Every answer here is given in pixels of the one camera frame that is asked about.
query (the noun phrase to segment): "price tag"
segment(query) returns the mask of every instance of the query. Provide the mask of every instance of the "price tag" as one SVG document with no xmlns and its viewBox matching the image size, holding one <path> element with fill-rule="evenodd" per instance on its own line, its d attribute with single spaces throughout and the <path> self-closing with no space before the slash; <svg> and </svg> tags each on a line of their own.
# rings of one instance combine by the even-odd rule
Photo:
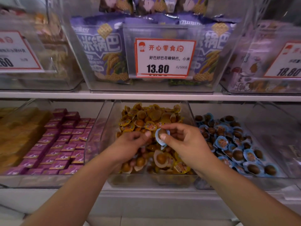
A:
<svg viewBox="0 0 301 226">
<path fill-rule="evenodd" d="M 301 78 L 301 42 L 286 43 L 264 77 Z"/>
<path fill-rule="evenodd" d="M 136 77 L 185 79 L 195 45 L 195 40 L 136 38 Z"/>
<path fill-rule="evenodd" d="M 0 73 L 23 72 L 43 72 L 43 68 L 18 31 L 0 31 Z"/>
</svg>

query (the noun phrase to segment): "store shelf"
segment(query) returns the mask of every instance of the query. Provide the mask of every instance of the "store shelf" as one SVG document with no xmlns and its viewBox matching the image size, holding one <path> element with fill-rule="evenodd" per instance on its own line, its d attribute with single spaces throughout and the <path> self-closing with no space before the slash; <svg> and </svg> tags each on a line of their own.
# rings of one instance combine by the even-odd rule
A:
<svg viewBox="0 0 301 226">
<path fill-rule="evenodd" d="M 214 93 L 195 92 L 142 92 L 142 91 L 99 91 L 90 92 L 83 83 L 81 90 L 61 91 L 0 91 L 0 98 L 48 98 L 80 100 L 187 100 L 187 101 L 272 101 L 301 102 L 301 95 L 228 95 L 218 88 Z"/>
</svg>

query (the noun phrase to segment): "person's right hand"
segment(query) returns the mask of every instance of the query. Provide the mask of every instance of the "person's right hand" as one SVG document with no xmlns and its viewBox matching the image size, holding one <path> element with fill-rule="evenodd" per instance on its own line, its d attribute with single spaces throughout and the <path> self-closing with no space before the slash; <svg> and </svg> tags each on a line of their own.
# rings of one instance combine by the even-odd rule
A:
<svg viewBox="0 0 301 226">
<path fill-rule="evenodd" d="M 203 174 L 218 161 L 197 127 L 172 123 L 161 127 L 170 130 L 170 135 L 161 134 L 160 138 L 181 157 L 184 163 Z"/>
</svg>

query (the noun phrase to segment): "price label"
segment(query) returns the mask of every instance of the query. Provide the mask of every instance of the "price label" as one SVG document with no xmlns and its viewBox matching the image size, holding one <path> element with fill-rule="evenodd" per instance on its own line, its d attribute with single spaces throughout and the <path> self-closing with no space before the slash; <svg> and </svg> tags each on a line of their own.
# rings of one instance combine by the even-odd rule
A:
<svg viewBox="0 0 301 226">
<path fill-rule="evenodd" d="M 136 77 L 185 79 L 195 45 L 195 40 L 136 38 Z"/>
<path fill-rule="evenodd" d="M 0 31 L 0 73 L 23 72 L 43 72 L 43 68 L 18 31 Z"/>
<path fill-rule="evenodd" d="M 301 78 L 301 42 L 286 43 L 264 77 Z"/>
</svg>

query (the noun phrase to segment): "fingernail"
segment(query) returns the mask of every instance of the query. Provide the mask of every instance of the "fingernail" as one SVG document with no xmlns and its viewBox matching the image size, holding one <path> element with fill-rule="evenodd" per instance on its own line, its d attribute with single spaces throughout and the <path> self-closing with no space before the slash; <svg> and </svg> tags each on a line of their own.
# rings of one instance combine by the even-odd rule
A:
<svg viewBox="0 0 301 226">
<path fill-rule="evenodd" d="M 150 132 L 150 131 L 146 131 L 146 132 L 145 132 L 145 135 L 146 135 L 147 137 L 150 137 L 150 136 L 151 136 L 151 132 Z"/>
<path fill-rule="evenodd" d="M 166 138 L 166 136 L 167 136 L 167 134 L 161 134 L 161 135 L 160 135 L 160 139 L 164 141 L 165 138 Z"/>
</svg>

